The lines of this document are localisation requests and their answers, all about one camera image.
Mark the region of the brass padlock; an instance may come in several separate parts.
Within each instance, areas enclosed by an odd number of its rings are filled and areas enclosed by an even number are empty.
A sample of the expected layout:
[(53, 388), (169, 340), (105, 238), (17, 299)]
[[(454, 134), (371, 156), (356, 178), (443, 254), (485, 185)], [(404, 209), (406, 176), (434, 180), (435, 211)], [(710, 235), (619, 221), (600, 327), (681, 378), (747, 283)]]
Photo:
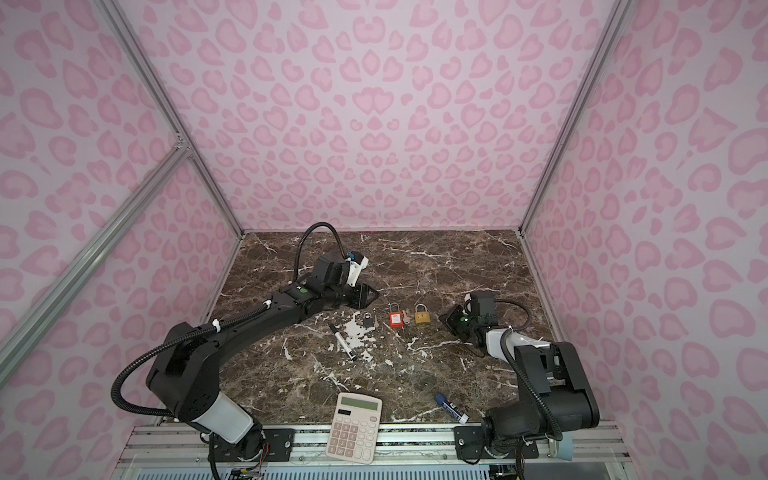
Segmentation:
[(431, 323), (431, 313), (425, 304), (416, 304), (414, 306), (414, 322), (417, 325)]

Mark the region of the red padlock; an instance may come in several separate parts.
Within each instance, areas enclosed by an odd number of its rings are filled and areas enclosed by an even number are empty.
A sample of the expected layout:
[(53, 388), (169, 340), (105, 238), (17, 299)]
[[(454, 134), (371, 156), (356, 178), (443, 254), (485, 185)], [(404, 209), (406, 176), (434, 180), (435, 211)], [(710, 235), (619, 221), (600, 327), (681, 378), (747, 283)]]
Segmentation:
[(405, 316), (397, 303), (390, 303), (389, 308), (389, 324), (392, 329), (400, 329), (405, 326)]

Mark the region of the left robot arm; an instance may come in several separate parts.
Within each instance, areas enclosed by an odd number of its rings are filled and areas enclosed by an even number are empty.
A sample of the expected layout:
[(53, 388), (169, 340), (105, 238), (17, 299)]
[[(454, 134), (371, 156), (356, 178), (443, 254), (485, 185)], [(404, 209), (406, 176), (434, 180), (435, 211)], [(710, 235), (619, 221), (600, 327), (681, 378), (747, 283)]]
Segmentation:
[(154, 358), (147, 387), (169, 416), (228, 445), (259, 449), (262, 426), (223, 393), (222, 368), (256, 343), (319, 313), (369, 307), (379, 293), (360, 280), (368, 263), (358, 251), (346, 257), (328, 252), (310, 273), (262, 303), (202, 327), (177, 325), (165, 340), (168, 348)]

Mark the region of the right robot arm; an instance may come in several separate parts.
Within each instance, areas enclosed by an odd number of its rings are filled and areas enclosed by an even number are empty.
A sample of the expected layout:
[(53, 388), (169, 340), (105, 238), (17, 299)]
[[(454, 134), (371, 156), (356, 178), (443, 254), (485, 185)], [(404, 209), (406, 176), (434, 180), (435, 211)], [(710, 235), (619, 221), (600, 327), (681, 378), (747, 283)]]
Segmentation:
[(523, 303), (474, 291), (439, 321), (461, 342), (507, 363), (516, 378), (515, 400), (488, 409), (478, 427), (457, 429), (461, 460), (523, 460), (538, 453), (538, 441), (561, 442), (567, 433), (599, 425), (598, 402), (575, 346), (526, 336), (533, 313)]

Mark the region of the black white marker pen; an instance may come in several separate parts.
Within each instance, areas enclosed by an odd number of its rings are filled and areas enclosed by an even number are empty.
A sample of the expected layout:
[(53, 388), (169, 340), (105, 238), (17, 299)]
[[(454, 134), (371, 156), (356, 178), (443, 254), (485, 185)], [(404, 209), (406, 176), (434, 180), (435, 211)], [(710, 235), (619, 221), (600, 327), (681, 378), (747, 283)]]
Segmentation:
[(356, 355), (354, 349), (345, 340), (345, 338), (342, 335), (342, 333), (340, 332), (340, 330), (333, 323), (329, 323), (328, 327), (329, 327), (331, 333), (334, 335), (334, 337), (338, 341), (338, 343), (341, 346), (342, 350), (348, 356), (348, 358), (350, 360), (352, 360), (352, 361), (356, 360), (357, 359), (357, 355)]

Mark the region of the blue white glue stick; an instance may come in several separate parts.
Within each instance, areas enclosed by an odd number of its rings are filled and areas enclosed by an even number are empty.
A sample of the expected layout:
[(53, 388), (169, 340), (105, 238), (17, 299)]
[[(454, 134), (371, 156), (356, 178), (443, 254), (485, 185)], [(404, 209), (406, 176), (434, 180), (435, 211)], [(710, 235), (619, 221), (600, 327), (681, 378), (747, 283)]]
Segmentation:
[(459, 424), (466, 424), (469, 420), (469, 416), (464, 413), (456, 404), (451, 402), (444, 394), (438, 393), (434, 397), (435, 402), (446, 411), (453, 419)]

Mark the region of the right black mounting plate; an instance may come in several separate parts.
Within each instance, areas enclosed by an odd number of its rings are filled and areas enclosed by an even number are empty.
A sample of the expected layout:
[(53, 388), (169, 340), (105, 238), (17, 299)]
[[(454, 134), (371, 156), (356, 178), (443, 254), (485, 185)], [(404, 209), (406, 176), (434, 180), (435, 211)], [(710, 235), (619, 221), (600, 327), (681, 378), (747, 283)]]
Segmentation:
[(485, 425), (459, 425), (453, 428), (456, 456), (467, 462), (480, 460), (509, 460), (522, 454), (524, 460), (538, 459), (539, 449), (535, 442), (525, 442), (522, 437), (499, 436)]

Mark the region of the black mounting plate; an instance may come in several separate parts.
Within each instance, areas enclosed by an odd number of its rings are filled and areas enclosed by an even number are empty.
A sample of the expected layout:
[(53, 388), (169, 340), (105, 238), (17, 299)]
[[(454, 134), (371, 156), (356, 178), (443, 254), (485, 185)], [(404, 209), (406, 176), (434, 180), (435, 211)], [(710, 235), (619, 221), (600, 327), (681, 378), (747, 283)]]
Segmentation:
[(237, 444), (213, 435), (209, 458), (216, 462), (287, 462), (293, 450), (296, 431), (291, 428), (266, 428), (249, 431)]
[(459, 425), (453, 428), (456, 456), (467, 462), (480, 460), (509, 460), (522, 454), (524, 460), (538, 459), (539, 449), (535, 442), (525, 442), (522, 437), (499, 436), (485, 425)]

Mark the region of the pink calculator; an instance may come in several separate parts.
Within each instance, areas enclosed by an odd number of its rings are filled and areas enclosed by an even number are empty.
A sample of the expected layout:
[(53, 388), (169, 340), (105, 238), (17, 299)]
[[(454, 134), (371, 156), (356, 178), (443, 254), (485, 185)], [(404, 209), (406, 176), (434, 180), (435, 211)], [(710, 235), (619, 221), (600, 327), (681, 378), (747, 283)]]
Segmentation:
[(369, 465), (374, 460), (383, 403), (344, 392), (337, 398), (325, 454), (335, 460)]

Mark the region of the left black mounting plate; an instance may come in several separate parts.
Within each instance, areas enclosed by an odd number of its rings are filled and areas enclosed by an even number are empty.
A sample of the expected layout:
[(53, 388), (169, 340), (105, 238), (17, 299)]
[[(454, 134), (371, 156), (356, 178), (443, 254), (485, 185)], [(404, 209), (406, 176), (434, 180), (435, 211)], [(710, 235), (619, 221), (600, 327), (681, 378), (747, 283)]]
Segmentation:
[(209, 458), (216, 462), (287, 462), (293, 450), (296, 431), (291, 428), (266, 428), (249, 431), (237, 444), (213, 435)]

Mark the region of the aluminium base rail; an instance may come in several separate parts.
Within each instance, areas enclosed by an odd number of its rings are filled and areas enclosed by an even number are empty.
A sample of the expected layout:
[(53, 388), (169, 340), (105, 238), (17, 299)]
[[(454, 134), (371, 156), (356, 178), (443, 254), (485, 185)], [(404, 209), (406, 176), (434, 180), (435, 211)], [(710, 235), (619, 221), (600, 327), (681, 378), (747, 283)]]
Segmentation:
[[(251, 460), (214, 461), (197, 431), (181, 424), (138, 427), (114, 479), (513, 479), (515, 456), (490, 455), (479, 427), (449, 423), (382, 424), (374, 442), (351, 458), (332, 455), (328, 424), (269, 425), (270, 447)], [(636, 479), (628, 448), (613, 422), (529, 446), (527, 479)]]

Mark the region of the left corner aluminium post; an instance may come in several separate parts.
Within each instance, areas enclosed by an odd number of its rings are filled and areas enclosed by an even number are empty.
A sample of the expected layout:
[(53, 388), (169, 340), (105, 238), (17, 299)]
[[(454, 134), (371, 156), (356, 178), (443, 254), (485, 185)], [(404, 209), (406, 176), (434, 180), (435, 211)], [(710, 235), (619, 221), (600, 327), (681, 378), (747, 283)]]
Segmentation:
[(159, 108), (160, 113), (171, 127), (171, 130), (175, 133), (180, 145), (190, 152), (193, 165), (208, 193), (212, 196), (214, 204), (224, 216), (235, 236), (242, 240), (245, 236), (244, 228), (236, 218), (233, 208), (214, 179), (211, 169), (207, 166), (196, 143), (193, 141), (191, 133), (171, 99), (168, 89), (146, 55), (138, 35), (128, 21), (119, 2), (96, 0), (94, 4), (101, 12), (108, 27), (112, 30), (116, 40), (136, 70), (147, 93)]

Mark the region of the corner aluminium post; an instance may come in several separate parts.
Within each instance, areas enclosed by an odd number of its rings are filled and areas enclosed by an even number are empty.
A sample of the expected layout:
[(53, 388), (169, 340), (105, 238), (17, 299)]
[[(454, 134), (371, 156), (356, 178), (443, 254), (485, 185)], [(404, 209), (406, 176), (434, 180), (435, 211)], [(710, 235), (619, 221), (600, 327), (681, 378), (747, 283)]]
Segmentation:
[(616, 49), (626, 25), (631, 20), (637, 1), (620, 0), (612, 5), (610, 15), (596, 44), (596, 48), (586, 64), (581, 80), (577, 84), (573, 99), (564, 118), (562, 126), (555, 139), (554, 146), (545, 163), (542, 175), (536, 184), (531, 202), (523, 216), (518, 233), (525, 237), (531, 230), (537, 211), (543, 202), (544, 195), (553, 180), (558, 165), (561, 162), (566, 147), (576, 133), (579, 122), (587, 109), (590, 96), (597, 87), (604, 69)]
[(211, 169), (207, 166), (196, 143), (193, 141), (191, 133), (171, 99), (168, 89), (146, 55), (138, 35), (128, 21), (119, 2), (96, 0), (94, 4), (101, 12), (108, 27), (112, 30), (116, 40), (136, 70), (147, 93), (159, 108), (160, 113), (171, 127), (171, 130), (175, 133), (180, 145), (190, 152), (193, 165), (208, 193), (212, 196), (214, 204), (224, 216), (235, 236), (242, 240), (245, 236), (244, 228), (236, 218), (233, 208), (214, 179)]

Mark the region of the diagonal aluminium frame bar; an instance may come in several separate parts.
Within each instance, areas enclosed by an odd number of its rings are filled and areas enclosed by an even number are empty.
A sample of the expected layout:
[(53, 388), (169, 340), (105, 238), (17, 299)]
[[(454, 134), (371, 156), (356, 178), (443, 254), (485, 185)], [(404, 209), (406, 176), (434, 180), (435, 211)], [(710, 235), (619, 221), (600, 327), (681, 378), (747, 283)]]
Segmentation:
[(39, 296), (1, 345), (1, 384), (6, 385), (73, 299), (82, 291), (176, 170), (188, 159), (180, 142), (126, 199), (54, 283)]

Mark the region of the right corner aluminium post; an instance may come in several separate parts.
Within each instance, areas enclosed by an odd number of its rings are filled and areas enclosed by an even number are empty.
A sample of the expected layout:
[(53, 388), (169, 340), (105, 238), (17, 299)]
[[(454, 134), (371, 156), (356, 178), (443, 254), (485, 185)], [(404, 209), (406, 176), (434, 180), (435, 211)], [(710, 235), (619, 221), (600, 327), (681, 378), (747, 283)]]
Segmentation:
[(523, 216), (518, 233), (525, 237), (531, 230), (537, 211), (543, 202), (544, 195), (553, 180), (558, 165), (561, 162), (566, 147), (576, 133), (579, 122), (587, 109), (590, 96), (597, 87), (604, 69), (616, 49), (626, 25), (631, 20), (637, 1), (620, 0), (612, 5), (610, 15), (596, 44), (596, 48), (586, 64), (581, 80), (577, 84), (573, 99), (564, 118), (562, 126), (555, 139), (554, 146), (545, 163), (542, 175), (536, 184), (531, 202)]

